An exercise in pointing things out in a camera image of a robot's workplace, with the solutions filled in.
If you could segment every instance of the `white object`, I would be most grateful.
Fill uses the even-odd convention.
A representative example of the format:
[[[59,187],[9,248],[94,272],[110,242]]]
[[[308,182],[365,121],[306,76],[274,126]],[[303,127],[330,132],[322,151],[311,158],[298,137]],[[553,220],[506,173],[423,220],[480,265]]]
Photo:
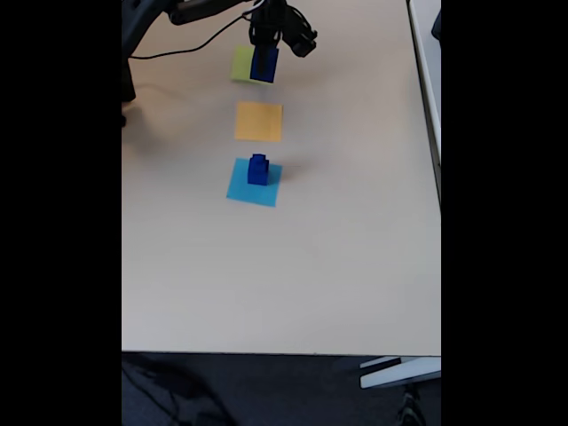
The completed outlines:
[[[274,85],[229,80],[240,22],[131,60],[122,129],[122,349],[440,354],[440,211],[404,2],[299,4],[318,47]],[[191,47],[234,10],[137,55]],[[236,141],[236,103],[282,104],[279,143]],[[283,166],[276,208],[225,198],[236,157]]]
[[[430,106],[432,128],[436,137],[438,157],[442,162],[442,49],[432,35],[432,28],[440,12],[440,0],[410,0],[408,3],[416,36],[418,60]]]

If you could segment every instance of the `green paper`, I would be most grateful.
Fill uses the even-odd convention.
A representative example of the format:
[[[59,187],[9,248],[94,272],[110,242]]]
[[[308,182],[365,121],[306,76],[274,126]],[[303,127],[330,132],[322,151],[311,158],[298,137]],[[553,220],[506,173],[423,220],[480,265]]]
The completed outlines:
[[[254,54],[255,48],[253,46],[237,46],[234,50],[231,80],[255,84],[269,84],[250,78],[250,67],[252,65],[252,57]]]

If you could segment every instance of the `blue paper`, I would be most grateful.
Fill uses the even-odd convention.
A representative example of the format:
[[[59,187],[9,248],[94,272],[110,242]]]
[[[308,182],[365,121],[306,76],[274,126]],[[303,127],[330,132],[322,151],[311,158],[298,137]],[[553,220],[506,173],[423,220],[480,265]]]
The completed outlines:
[[[261,82],[274,83],[274,75],[276,74],[276,60],[278,59],[278,49],[271,48],[264,58],[264,70],[258,72],[258,48],[252,56],[252,64],[250,66],[250,78]]]
[[[234,162],[233,175],[227,191],[227,198],[252,202],[262,206],[276,207],[276,196],[280,186],[282,166],[270,163],[268,168],[268,185],[251,185],[247,181],[249,159],[237,158]]]

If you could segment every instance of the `blue block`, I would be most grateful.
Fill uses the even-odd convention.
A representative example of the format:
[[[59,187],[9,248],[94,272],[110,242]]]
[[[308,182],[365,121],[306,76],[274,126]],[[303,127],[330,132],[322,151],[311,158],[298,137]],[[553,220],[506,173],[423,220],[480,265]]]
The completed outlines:
[[[252,154],[248,160],[248,182],[251,185],[268,185],[268,163],[266,155]]]
[[[278,49],[271,48],[266,52],[264,57],[263,72],[258,71],[258,48],[255,48],[255,53],[252,56],[252,64],[250,66],[250,78],[261,82],[274,83],[274,75],[276,74],[276,60],[278,59]]]
[[[237,158],[234,162],[233,175],[227,191],[227,198],[237,201],[252,202],[263,206],[276,207],[276,197],[280,186],[282,166],[270,164],[268,185],[250,185],[248,180],[249,160]]]

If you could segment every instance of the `floor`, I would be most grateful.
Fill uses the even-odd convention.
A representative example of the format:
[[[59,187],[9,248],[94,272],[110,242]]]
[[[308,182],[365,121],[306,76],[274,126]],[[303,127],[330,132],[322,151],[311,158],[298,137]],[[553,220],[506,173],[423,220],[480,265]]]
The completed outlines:
[[[395,426],[404,389],[362,390],[359,372],[344,357],[152,354],[199,375],[239,426]],[[133,380],[173,411],[167,391],[124,364]],[[441,424],[441,380],[417,383],[427,426]],[[217,412],[208,400],[181,400],[179,419],[195,425],[199,412]],[[167,426],[170,418],[122,375],[123,426]]]

